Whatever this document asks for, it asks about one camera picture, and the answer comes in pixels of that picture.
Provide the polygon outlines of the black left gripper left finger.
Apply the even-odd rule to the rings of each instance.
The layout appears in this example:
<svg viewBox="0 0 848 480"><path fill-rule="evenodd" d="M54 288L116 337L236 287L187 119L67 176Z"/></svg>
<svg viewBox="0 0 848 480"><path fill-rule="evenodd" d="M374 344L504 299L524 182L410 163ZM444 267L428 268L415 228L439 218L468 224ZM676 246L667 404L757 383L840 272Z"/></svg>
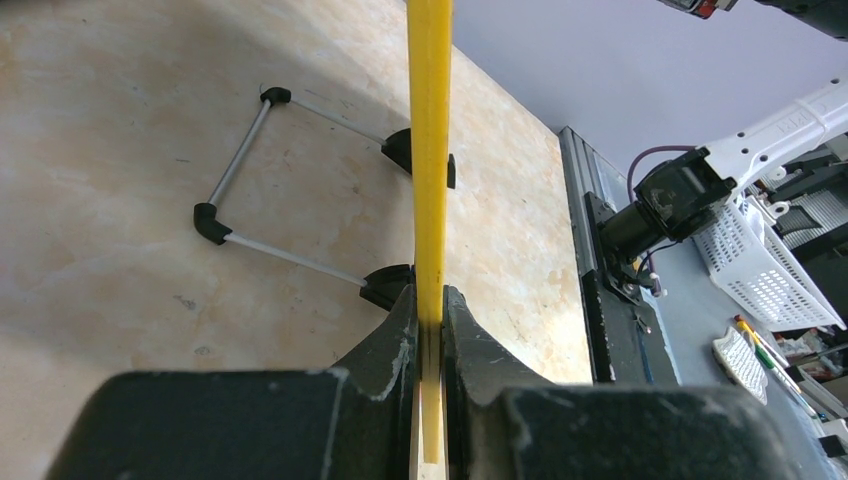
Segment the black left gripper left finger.
<svg viewBox="0 0 848 480"><path fill-rule="evenodd" d="M418 322L407 286L334 365L136 371L87 400L51 479L412 479Z"/></svg>

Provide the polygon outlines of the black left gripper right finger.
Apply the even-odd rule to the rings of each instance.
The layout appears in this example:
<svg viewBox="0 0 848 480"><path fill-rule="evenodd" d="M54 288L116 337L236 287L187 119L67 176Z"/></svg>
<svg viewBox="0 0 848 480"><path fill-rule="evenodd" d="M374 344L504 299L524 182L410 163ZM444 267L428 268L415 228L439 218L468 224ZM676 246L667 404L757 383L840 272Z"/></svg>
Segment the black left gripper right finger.
<svg viewBox="0 0 848 480"><path fill-rule="evenodd" d="M809 438L789 441L738 387L556 384L444 290L451 479L818 479Z"/></svg>

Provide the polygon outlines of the yellow-framed whiteboard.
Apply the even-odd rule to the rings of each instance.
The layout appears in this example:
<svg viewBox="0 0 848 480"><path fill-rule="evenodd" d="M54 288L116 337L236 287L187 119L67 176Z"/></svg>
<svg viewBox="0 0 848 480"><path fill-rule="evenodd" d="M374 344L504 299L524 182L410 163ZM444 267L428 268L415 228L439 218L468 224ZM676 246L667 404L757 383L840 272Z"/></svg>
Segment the yellow-framed whiteboard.
<svg viewBox="0 0 848 480"><path fill-rule="evenodd" d="M407 3L423 461L444 455L442 322L452 59L451 1Z"/></svg>

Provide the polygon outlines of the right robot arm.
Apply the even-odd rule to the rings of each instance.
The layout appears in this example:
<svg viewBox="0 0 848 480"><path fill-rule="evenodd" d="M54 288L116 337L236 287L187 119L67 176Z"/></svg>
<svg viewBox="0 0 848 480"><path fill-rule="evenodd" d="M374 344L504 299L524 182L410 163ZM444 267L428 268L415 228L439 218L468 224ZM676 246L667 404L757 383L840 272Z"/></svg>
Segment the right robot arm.
<svg viewBox="0 0 848 480"><path fill-rule="evenodd" d="M755 181L847 130L847 5L759 1L759 19L661 29L635 58L696 144L629 185L597 226L599 253L626 264L711 225Z"/></svg>

